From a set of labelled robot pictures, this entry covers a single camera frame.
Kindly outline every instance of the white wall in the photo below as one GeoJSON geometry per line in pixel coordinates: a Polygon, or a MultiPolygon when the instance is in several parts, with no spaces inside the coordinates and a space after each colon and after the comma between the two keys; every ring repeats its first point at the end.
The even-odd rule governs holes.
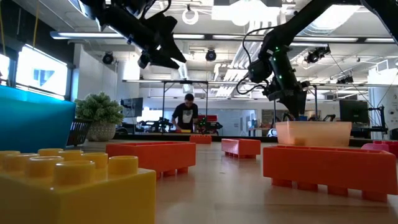
{"type": "Polygon", "coordinates": [[[115,71],[85,52],[80,44],[75,47],[75,65],[73,83],[78,85],[76,98],[83,99],[90,93],[97,94],[103,91],[112,100],[116,100],[118,75],[115,71]]]}

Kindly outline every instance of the surveillance camera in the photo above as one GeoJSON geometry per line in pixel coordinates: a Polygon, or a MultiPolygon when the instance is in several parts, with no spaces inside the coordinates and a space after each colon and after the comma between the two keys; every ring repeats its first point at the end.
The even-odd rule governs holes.
{"type": "Polygon", "coordinates": [[[212,61],[216,60],[216,58],[217,58],[217,54],[214,51],[214,49],[208,49],[208,51],[206,53],[206,61],[212,62],[212,61]]]}
{"type": "Polygon", "coordinates": [[[102,62],[105,65],[110,65],[113,62],[113,53],[112,52],[105,52],[104,57],[102,58],[102,62]]]}

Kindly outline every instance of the person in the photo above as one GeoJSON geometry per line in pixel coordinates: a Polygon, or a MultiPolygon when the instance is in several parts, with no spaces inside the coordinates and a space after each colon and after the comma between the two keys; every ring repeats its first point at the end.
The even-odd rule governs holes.
{"type": "Polygon", "coordinates": [[[193,125],[198,121],[198,106],[193,103],[193,100],[193,95],[188,93],[185,95],[185,102],[175,108],[172,123],[177,130],[186,129],[193,132],[193,125]]]}

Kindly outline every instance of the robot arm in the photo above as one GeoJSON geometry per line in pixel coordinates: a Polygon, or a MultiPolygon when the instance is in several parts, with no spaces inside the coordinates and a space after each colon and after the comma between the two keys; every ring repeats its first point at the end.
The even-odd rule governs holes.
{"type": "Polygon", "coordinates": [[[146,19],[145,13],[155,0],[69,0],[85,17],[95,20],[99,30],[109,26],[142,50],[138,61],[141,68],[148,63],[168,68],[179,66],[171,58],[185,63],[186,60],[175,45],[173,29],[177,20],[164,16],[161,11],[146,19]]]}
{"type": "Polygon", "coordinates": [[[333,4],[362,4],[383,22],[395,42],[398,39],[397,0],[312,0],[290,21],[270,31],[263,40],[258,59],[249,65],[249,78],[260,83],[272,72],[274,77],[263,94],[271,100],[278,100],[297,118],[304,114],[307,91],[303,88],[309,82],[300,83],[295,77],[287,52],[294,37],[333,4]]]}

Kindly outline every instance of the camera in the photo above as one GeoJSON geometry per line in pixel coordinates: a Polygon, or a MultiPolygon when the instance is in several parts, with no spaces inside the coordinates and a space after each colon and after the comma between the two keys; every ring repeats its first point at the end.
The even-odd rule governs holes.
{"type": "Polygon", "coordinates": [[[217,54],[214,51],[214,49],[208,49],[207,53],[206,53],[206,61],[213,62],[214,60],[216,60],[216,58],[217,58],[217,54]]]}
{"type": "Polygon", "coordinates": [[[102,62],[105,65],[110,65],[112,64],[114,58],[113,58],[113,52],[105,52],[104,57],[102,58],[102,62]]]}
{"type": "Polygon", "coordinates": [[[304,61],[307,63],[316,63],[326,54],[330,53],[329,45],[327,47],[317,47],[315,50],[309,51],[308,55],[305,57],[304,61]]]}

